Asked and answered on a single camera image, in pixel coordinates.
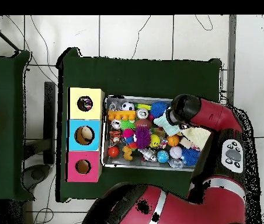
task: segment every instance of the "yellow box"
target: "yellow box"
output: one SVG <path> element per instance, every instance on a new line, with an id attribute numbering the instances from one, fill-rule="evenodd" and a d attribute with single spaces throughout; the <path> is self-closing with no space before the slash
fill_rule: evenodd
<path id="1" fill-rule="evenodd" d="M 71 87 L 70 119 L 101 120 L 104 92 L 101 89 Z"/>

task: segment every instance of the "white ball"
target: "white ball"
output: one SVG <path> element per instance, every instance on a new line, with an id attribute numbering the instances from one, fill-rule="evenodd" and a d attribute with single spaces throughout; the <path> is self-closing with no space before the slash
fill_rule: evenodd
<path id="1" fill-rule="evenodd" d="M 182 156 L 182 149 L 179 146 L 175 146 L 172 147 L 169 150 L 169 154 L 171 155 L 171 157 L 173 157 L 174 159 L 180 159 Z"/>
<path id="2" fill-rule="evenodd" d="M 131 102 L 125 102 L 121 105 L 123 111 L 134 111 L 134 104 Z"/>

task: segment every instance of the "pink toy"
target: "pink toy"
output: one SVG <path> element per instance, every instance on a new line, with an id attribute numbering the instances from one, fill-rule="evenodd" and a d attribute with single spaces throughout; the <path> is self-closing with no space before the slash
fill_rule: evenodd
<path id="1" fill-rule="evenodd" d="M 150 131 L 147 127 L 136 128 L 136 145 L 138 149 L 145 149 L 151 142 Z"/>
<path id="2" fill-rule="evenodd" d="M 153 120 L 154 120 L 154 117 L 153 117 L 152 114 L 149 114 L 149 115 L 148 115 L 148 120 L 150 120 L 150 121 L 153 121 Z"/>
<path id="3" fill-rule="evenodd" d="M 132 129 L 124 129 L 123 134 L 121 135 L 123 138 L 132 137 L 134 135 L 134 131 Z"/>

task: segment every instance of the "green table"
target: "green table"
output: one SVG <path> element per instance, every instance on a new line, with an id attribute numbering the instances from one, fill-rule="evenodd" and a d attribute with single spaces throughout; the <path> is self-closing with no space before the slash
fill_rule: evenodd
<path id="1" fill-rule="evenodd" d="M 0 199 L 33 200 L 22 187 L 24 140 L 23 71 L 28 51 L 0 57 Z"/>
<path id="2" fill-rule="evenodd" d="M 67 88 L 100 88 L 106 95 L 126 95 L 173 99 L 187 93 L 212 101 L 219 98 L 221 61 L 149 61 L 111 58 L 82 58 L 76 48 L 68 48 L 57 61 L 59 69 L 57 120 L 57 183 L 56 197 L 101 198 L 113 185 L 128 181 L 162 187 L 180 197 L 189 189 L 192 173 L 103 167 L 97 183 L 64 181 Z"/>

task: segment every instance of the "stuffed animal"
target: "stuffed animal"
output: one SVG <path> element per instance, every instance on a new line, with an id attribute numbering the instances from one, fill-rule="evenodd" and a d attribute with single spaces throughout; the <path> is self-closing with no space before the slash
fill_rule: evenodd
<path id="1" fill-rule="evenodd" d="M 132 150 L 128 146 L 124 146 L 122 151 L 124 152 L 124 158 L 125 160 L 132 160 Z"/>

